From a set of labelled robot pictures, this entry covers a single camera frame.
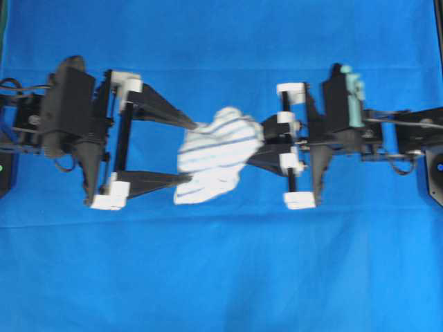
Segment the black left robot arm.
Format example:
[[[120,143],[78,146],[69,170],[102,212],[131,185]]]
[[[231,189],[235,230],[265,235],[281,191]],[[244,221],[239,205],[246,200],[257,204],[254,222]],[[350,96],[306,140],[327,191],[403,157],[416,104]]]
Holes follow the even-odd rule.
[[[20,154],[65,155],[83,173],[86,206],[119,210],[129,199],[188,183],[189,175],[129,171],[129,136],[135,120],[194,129],[196,124],[172,106],[140,75],[107,71],[96,85],[92,76],[68,67],[44,87],[2,82],[2,107],[15,109],[12,126],[1,125],[1,193],[14,185]]]

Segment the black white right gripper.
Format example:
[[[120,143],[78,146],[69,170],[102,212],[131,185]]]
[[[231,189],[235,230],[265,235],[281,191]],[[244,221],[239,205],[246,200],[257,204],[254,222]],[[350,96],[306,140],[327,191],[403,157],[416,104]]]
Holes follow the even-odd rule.
[[[326,130],[326,117],[319,114],[309,88],[303,82],[282,83],[276,86],[282,110],[260,124],[265,142],[290,142],[265,144],[248,160],[247,164],[288,178],[288,192],[283,201],[290,210],[315,208],[322,202],[325,174],[329,163],[344,148],[344,139]],[[293,105],[303,104],[307,116],[306,137],[298,135],[301,122],[291,112]],[[297,178],[310,170],[309,191],[297,189]]]

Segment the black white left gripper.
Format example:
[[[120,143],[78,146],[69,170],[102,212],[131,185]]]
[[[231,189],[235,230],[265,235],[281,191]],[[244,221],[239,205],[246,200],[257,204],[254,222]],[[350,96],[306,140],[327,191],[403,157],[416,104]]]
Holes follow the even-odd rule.
[[[143,83],[141,75],[107,71],[93,97],[92,130],[82,161],[88,208],[120,210],[129,199],[192,180],[187,174],[127,170],[132,119],[197,128],[196,122]]]

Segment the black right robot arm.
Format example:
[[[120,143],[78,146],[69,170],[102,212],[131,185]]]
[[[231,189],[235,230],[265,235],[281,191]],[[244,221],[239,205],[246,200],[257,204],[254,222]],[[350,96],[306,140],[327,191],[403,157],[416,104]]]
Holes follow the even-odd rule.
[[[404,161],[415,169],[424,159],[428,194],[442,203],[442,109],[383,113],[364,109],[361,89],[351,91],[345,80],[322,84],[325,113],[317,111],[307,84],[302,84],[308,136],[297,140],[291,129],[293,90],[279,85],[282,113],[265,120],[264,145],[247,161],[289,181],[284,195],[292,210],[314,208],[321,202],[323,176],[339,154],[359,154],[368,162]]]

